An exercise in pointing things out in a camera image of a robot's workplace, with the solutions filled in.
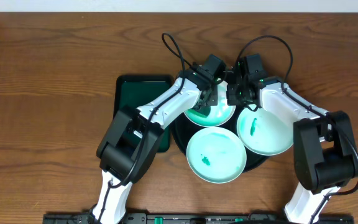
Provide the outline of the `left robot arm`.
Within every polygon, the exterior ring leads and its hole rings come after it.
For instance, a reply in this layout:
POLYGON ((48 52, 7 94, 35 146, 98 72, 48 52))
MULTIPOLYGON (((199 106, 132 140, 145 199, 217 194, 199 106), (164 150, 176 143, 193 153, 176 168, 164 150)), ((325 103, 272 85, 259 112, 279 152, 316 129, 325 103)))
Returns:
POLYGON ((91 212, 95 223, 122 220, 131 187, 149 169, 166 127, 188 109, 216 105, 215 87, 221 80, 221 72, 210 68, 182 70, 156 99, 116 113, 96 151, 103 183, 91 212))

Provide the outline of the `green wavy sponge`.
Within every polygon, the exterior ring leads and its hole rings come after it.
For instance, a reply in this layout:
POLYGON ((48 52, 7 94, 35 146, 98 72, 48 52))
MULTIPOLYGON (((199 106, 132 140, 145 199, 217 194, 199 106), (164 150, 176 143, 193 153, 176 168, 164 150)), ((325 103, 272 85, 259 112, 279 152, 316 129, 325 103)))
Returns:
POLYGON ((209 106, 201 107, 201 108, 198 108, 198 109, 193 109, 192 112, 197 116, 200 116, 202 118, 206 118, 206 117, 209 116, 209 114, 211 112, 211 108, 209 106))

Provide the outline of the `white plate top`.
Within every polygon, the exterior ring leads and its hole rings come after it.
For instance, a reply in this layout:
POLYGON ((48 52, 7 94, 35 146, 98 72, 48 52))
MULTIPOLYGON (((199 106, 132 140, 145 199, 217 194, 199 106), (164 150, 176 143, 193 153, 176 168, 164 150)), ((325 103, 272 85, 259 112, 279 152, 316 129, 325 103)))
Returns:
POLYGON ((192 110, 186 110, 185 116, 198 126, 220 126, 228 121, 235 112, 236 107, 230 106, 227 103, 226 97, 227 82, 223 81, 218 85, 218 104, 216 106, 210 106, 211 112, 208 117, 202 118, 195 115, 192 110))

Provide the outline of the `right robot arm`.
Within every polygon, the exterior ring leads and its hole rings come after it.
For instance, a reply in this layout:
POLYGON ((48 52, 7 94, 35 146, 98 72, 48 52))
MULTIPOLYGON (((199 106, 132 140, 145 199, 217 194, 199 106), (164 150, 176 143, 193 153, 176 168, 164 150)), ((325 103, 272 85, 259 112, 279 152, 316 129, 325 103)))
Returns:
POLYGON ((292 223, 316 223, 333 196, 358 190, 358 152, 349 116, 329 112, 296 94, 263 70, 235 69, 227 77, 229 105, 265 110, 293 127, 294 168, 299 184, 285 205, 292 223))

